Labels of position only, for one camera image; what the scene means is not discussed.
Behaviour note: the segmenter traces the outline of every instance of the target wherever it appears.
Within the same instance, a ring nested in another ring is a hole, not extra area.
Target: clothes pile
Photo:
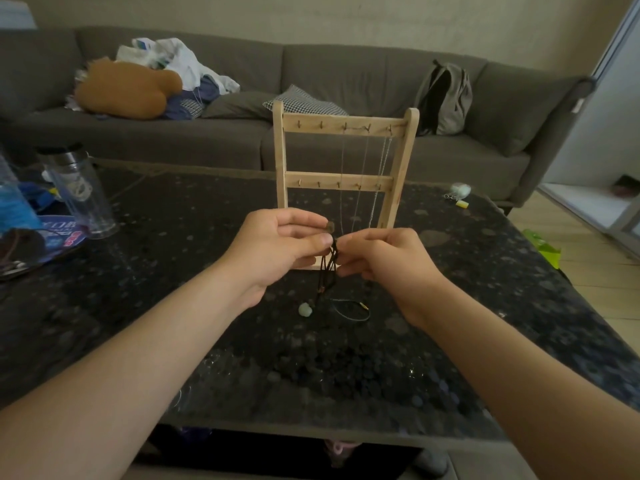
[[[180,39],[171,38],[153,41],[148,38],[135,38],[131,41],[131,45],[132,47],[125,45],[119,47],[115,59],[116,63],[122,63],[123,66],[136,64],[157,71],[172,71],[178,74],[182,81],[182,92],[178,94],[173,92],[171,93],[172,95],[168,95],[166,108],[160,118],[169,120],[192,120],[198,118],[204,108],[217,97],[236,93],[240,90],[240,85],[235,80],[225,75],[219,75],[212,69],[200,64],[194,52]],[[87,71],[77,71],[75,95],[87,80]],[[105,88],[105,92],[107,89],[109,96],[117,99],[117,94],[114,95],[114,88]],[[78,101],[77,97],[74,96],[67,97],[65,107],[74,111],[96,112],[91,107],[83,106],[82,102]],[[156,118],[158,113],[153,113],[153,118]],[[126,116],[126,114],[126,111],[114,111],[111,113],[113,116],[151,119],[151,117],[140,118]]]

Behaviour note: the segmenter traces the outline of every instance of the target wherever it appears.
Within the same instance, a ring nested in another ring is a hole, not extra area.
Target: black marble table
[[[141,176],[108,168],[100,177],[121,231],[0,285],[1,404],[57,374],[210,265],[249,211],[276,205],[268,173]],[[455,284],[640,410],[636,354],[491,202],[471,195],[465,210],[443,193],[407,184],[396,226],[416,229]],[[356,193],[342,195],[345,232],[366,225],[372,194],[362,194],[357,212]],[[338,192],[292,189],[289,203],[324,214],[340,233]],[[345,320],[327,301],[303,318],[298,306],[313,298],[316,284],[314,272],[295,271],[270,287],[203,359],[162,421],[390,444],[425,436],[505,439],[466,380],[430,338],[407,325],[386,292],[373,289],[367,322]],[[334,298],[365,293],[357,277],[332,290]]]

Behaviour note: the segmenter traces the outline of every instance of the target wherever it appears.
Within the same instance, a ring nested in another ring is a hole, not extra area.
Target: checkered pillow
[[[293,84],[280,96],[262,103],[269,111],[273,110],[273,102],[282,101],[284,112],[301,112],[304,114],[335,114],[337,116],[348,116],[349,114],[340,106],[327,101],[319,101],[311,97]]]

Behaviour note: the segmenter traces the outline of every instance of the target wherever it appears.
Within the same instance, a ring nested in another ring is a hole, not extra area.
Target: wooden frame
[[[392,228],[400,204],[406,170],[409,167],[420,112],[414,107],[404,118],[329,116],[284,112],[282,101],[273,102],[273,140],[275,145],[276,191],[278,208],[289,206],[287,189],[361,190],[385,194],[378,219],[379,228]],[[362,137],[402,138],[393,155],[391,172],[386,176],[287,171],[285,133],[333,134]],[[319,269],[319,261],[310,269]]]

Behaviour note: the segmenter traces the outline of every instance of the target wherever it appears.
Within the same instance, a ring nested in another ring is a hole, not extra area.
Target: sofa armrest
[[[0,118],[14,121],[59,106],[82,67],[70,29],[0,30]]]
[[[536,137],[526,148],[525,151],[531,156],[531,163],[510,197],[514,206],[521,207],[542,181],[542,177],[545,176],[551,162],[556,158],[578,117],[579,112],[573,112],[576,104],[580,99],[589,97],[595,87],[594,79],[581,78],[549,115]]]
[[[522,153],[581,80],[490,62],[474,84],[465,131],[505,157]]]

